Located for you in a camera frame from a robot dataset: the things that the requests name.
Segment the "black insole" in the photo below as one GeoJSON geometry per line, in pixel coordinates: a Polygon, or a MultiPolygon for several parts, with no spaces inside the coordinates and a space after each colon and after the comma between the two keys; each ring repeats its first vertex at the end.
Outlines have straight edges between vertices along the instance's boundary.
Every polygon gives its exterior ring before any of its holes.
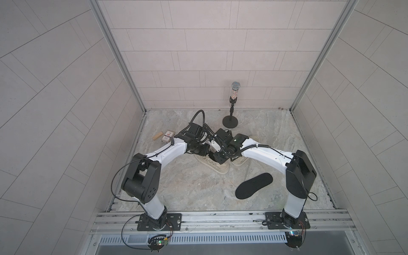
{"type": "Polygon", "coordinates": [[[272,182],[273,177],[271,174],[262,173],[241,183],[235,191],[235,196],[240,200],[248,199],[260,189],[272,184],[272,182]]]}

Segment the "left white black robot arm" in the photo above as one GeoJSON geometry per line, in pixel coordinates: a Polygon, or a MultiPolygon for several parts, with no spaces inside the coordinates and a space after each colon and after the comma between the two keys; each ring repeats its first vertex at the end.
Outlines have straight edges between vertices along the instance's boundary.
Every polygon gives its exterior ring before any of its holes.
{"type": "Polygon", "coordinates": [[[132,158],[124,174],[121,189],[133,202],[141,205],[145,212],[142,216],[151,227],[161,229],[166,224],[167,208],[156,195],[162,168],[185,153],[208,155],[210,145],[206,144],[205,140],[209,135],[211,131],[206,124],[200,126],[191,122],[167,145],[146,155],[135,154],[132,158]]]}

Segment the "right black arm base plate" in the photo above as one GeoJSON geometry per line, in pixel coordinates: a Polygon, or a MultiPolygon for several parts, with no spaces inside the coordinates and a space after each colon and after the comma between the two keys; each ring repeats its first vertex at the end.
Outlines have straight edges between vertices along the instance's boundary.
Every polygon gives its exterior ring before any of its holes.
{"type": "Polygon", "coordinates": [[[268,227],[269,230],[301,230],[310,228],[309,220],[304,211],[300,213],[298,218],[294,218],[284,211],[266,212],[265,218],[262,221],[262,225],[268,227]]]}

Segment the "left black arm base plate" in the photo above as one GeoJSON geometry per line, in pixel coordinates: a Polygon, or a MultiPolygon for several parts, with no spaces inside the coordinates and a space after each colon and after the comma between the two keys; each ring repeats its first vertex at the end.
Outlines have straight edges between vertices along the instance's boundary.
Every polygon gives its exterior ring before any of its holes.
{"type": "Polygon", "coordinates": [[[181,213],[165,213],[157,220],[143,213],[139,218],[137,231],[179,231],[181,222],[181,213]]]}

